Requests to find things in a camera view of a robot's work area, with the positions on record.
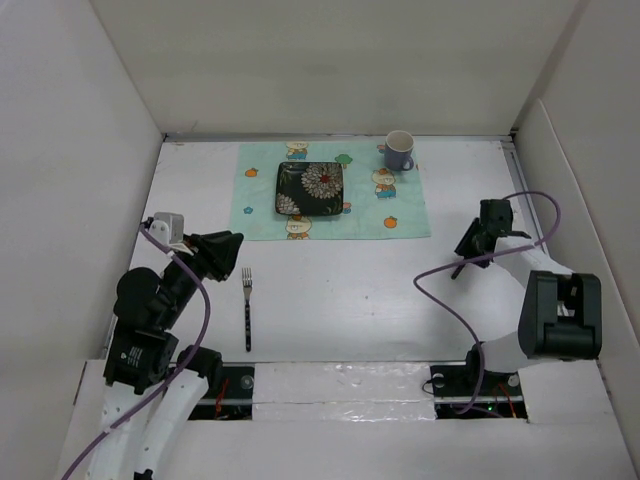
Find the fork with dark handle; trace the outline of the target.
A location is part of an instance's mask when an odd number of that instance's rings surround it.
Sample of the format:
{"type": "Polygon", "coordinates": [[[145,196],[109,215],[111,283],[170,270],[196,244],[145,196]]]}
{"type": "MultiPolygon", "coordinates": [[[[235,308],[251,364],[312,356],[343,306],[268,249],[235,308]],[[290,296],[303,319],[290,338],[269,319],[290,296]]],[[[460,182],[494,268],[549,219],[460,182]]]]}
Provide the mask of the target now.
{"type": "Polygon", "coordinates": [[[251,329],[251,304],[250,297],[253,289],[252,273],[249,267],[241,270],[242,287],[244,295],[244,330],[245,330],[245,351],[252,350],[252,329],[251,329]]]}

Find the green cartoon print cloth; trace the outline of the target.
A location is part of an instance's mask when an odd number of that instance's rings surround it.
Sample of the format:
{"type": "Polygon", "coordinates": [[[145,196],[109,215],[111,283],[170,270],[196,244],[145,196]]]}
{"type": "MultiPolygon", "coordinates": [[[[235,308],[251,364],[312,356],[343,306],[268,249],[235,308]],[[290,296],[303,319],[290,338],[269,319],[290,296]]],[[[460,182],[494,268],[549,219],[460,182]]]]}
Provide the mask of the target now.
{"type": "Polygon", "coordinates": [[[385,167],[383,145],[363,141],[261,142],[240,146],[231,227],[252,241],[386,240],[431,234],[417,170],[385,167]],[[343,212],[287,216],[275,212],[282,162],[335,162],[343,169],[343,212]]]}

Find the purple mug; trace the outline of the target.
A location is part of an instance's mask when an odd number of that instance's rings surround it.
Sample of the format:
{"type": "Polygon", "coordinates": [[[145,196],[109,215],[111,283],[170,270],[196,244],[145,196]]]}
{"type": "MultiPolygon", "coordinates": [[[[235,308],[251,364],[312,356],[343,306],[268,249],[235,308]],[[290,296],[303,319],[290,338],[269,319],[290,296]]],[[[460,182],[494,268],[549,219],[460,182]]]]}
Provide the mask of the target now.
{"type": "Polygon", "coordinates": [[[393,171],[409,171],[414,168],[413,136],[402,130],[390,132],[385,139],[384,165],[393,171]]]}

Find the black floral square plate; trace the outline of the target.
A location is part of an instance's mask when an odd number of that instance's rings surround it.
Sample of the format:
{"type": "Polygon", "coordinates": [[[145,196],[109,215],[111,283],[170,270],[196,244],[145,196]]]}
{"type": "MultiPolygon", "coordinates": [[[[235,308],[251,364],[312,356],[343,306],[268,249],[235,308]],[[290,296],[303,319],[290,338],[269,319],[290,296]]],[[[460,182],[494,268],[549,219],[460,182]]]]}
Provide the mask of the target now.
{"type": "Polygon", "coordinates": [[[343,212],[344,177],[335,162],[282,162],[277,171],[275,212],[327,217],[343,212]]]}

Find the knife with patterned handle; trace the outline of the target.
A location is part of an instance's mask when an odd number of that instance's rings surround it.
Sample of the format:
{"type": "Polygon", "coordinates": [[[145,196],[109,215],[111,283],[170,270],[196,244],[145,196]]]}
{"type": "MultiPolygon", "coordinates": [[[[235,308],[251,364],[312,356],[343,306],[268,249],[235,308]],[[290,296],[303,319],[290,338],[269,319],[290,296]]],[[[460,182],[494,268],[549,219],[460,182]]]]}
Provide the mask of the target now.
{"type": "Polygon", "coordinates": [[[453,271],[453,273],[451,274],[451,279],[456,280],[461,274],[461,272],[463,271],[464,267],[465,267],[464,264],[458,265],[456,269],[453,271]]]}

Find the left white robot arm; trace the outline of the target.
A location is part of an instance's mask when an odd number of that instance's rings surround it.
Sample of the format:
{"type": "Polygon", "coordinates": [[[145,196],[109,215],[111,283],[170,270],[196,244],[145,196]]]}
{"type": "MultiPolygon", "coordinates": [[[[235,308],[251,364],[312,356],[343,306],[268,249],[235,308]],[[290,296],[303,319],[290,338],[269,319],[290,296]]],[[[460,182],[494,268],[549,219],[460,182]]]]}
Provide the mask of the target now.
{"type": "Polygon", "coordinates": [[[196,404],[222,387],[219,352],[196,340],[178,352],[173,326],[196,293],[211,316],[203,285],[228,279],[243,236],[222,231],[184,236],[175,247],[143,236],[170,261],[162,273],[127,271],[116,289],[116,326],[104,369],[101,432],[88,446],[88,479],[157,479],[196,404]]]}

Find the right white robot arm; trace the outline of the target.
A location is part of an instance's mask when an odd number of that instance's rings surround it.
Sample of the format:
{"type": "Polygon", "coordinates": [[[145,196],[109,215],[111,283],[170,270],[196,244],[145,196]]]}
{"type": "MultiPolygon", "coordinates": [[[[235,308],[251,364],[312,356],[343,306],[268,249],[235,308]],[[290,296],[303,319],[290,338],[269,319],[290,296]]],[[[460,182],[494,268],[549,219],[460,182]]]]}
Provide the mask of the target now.
{"type": "Polygon", "coordinates": [[[462,381],[473,393],[494,387],[499,374],[540,363],[596,360],[602,348],[601,282],[576,273],[513,229],[507,199],[480,202],[476,217],[455,249],[470,264],[495,264],[524,288],[517,329],[482,342],[467,353],[462,381]]]}

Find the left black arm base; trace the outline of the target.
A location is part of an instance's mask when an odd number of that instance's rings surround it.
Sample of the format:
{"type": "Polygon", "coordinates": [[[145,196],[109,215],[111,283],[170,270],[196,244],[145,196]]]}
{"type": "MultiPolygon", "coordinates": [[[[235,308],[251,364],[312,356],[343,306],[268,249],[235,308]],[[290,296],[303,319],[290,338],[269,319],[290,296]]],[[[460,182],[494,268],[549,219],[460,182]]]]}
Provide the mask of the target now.
{"type": "Polygon", "coordinates": [[[251,420],[254,386],[254,364],[226,364],[222,369],[221,380],[197,403],[189,420],[251,420]]]}

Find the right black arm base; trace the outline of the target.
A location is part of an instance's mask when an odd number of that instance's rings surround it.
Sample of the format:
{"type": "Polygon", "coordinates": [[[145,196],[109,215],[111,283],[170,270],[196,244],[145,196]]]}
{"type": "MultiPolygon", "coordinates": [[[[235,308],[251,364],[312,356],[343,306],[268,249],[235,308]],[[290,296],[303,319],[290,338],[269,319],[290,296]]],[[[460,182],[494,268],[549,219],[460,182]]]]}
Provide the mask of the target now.
{"type": "Polygon", "coordinates": [[[519,374],[483,375],[463,363],[436,363],[422,391],[433,399],[437,420],[522,419],[528,418],[519,374]]]}

